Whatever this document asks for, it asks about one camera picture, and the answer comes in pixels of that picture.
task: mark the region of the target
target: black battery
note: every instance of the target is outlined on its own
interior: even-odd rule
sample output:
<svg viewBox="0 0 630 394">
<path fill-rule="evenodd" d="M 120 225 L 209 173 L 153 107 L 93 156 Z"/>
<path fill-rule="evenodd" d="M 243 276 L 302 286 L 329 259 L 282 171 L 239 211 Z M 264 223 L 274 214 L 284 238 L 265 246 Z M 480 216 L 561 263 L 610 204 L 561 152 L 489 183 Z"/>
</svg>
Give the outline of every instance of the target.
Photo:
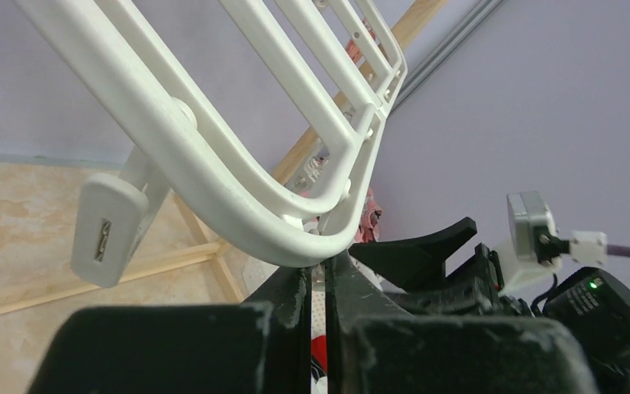
<svg viewBox="0 0 630 394">
<path fill-rule="evenodd" d="M 630 370 L 630 290 L 598 268 L 581 268 L 545 303 L 547 318 L 561 322 L 590 357 Z"/>
</svg>

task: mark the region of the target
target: white cable connector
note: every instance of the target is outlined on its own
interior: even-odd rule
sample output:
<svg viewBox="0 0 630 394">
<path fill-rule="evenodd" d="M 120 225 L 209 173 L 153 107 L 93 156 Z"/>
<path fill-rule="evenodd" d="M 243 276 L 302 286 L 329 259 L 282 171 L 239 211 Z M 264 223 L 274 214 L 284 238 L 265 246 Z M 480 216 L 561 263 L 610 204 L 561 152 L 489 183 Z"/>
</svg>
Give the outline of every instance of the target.
<svg viewBox="0 0 630 394">
<path fill-rule="evenodd" d="M 574 231 L 568 243 L 574 263 L 603 268 L 607 264 L 607 235 L 599 231 Z"/>
</svg>

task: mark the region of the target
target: beige floor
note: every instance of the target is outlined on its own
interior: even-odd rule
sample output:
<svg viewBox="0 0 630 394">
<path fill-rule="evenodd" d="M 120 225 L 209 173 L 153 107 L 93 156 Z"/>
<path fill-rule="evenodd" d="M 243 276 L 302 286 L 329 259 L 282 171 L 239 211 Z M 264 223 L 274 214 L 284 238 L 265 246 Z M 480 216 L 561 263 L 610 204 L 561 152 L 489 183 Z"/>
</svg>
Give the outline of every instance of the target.
<svg viewBox="0 0 630 394">
<path fill-rule="evenodd" d="M 0 291 L 46 278 L 70 277 L 81 182 L 101 170 L 0 163 Z M 136 256 L 192 246 L 187 227 L 169 199 Z M 245 257 L 227 256 L 241 279 Z M 238 280 L 244 289 L 244 282 Z M 57 328 L 89 305 L 202 304 L 225 297 L 210 268 L 197 264 L 0 316 L 0 394 L 23 393 Z"/>
</svg>

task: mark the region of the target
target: pink object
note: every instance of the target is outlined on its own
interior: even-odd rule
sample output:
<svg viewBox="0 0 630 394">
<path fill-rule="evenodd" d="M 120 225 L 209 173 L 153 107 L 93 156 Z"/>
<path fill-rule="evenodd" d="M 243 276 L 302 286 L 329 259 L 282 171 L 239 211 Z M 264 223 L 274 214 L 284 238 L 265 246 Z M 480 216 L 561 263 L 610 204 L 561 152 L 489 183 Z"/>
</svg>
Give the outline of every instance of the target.
<svg viewBox="0 0 630 394">
<path fill-rule="evenodd" d="M 368 21 L 364 19 L 363 25 L 366 26 L 366 29 L 368 29 L 368 33 L 370 33 L 371 37 L 373 37 L 373 40 L 375 40 L 376 33 L 373 31 L 373 28 L 368 24 Z M 358 49 L 358 45 L 354 44 L 354 41 L 352 39 L 349 40 L 344 48 L 346 49 L 346 52 L 349 54 L 349 57 L 351 57 L 351 60 L 353 60 L 354 63 L 358 63 L 358 61 L 361 60 L 361 57 L 363 57 L 361 50 Z"/>
<path fill-rule="evenodd" d="M 382 208 L 376 202 L 373 196 L 373 189 L 368 188 L 366 194 L 366 203 L 363 205 L 363 213 L 361 214 L 361 222 L 358 225 L 358 231 L 354 236 L 354 242 L 377 242 L 380 239 L 380 228 L 378 220 L 382 215 Z"/>
</svg>

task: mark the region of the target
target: wooden frame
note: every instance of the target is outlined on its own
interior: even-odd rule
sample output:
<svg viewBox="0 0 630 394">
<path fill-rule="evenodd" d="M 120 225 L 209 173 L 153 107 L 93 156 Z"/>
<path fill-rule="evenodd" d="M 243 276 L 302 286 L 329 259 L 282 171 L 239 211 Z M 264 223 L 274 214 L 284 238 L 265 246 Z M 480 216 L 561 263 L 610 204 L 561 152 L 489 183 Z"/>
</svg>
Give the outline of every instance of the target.
<svg viewBox="0 0 630 394">
<path fill-rule="evenodd" d="M 431 21 L 447 0 L 416 0 L 402 15 L 392 28 L 392 33 L 400 47 L 404 50 L 421 33 L 422 29 Z M 359 69 L 364 75 L 372 72 L 371 66 L 365 62 Z M 339 92 L 334 101 L 341 108 L 345 105 L 345 96 Z M 317 133 L 308 128 L 298 142 L 279 162 L 272 173 L 281 184 L 285 184 L 298 169 L 300 163 L 308 158 L 317 143 Z M 231 248 L 225 241 L 217 238 L 213 232 L 201 222 L 192 210 L 178 195 L 173 194 L 174 202 L 182 216 L 189 232 L 197 242 L 196 246 L 184 250 L 177 250 L 159 256 L 135 258 L 130 262 L 120 282 L 129 282 L 142 277 L 149 277 L 157 273 L 164 273 L 173 269 L 188 267 L 197 263 L 210 264 L 212 271 L 229 302 L 241 302 L 245 295 L 226 263 L 223 255 Z M 12 286 L 0 291 L 0 315 L 14 312 L 31 306 L 76 296 L 100 287 L 92 283 L 83 282 L 71 273 L 71 277 L 57 283 L 42 281 L 28 283 L 23 286 Z"/>
</svg>

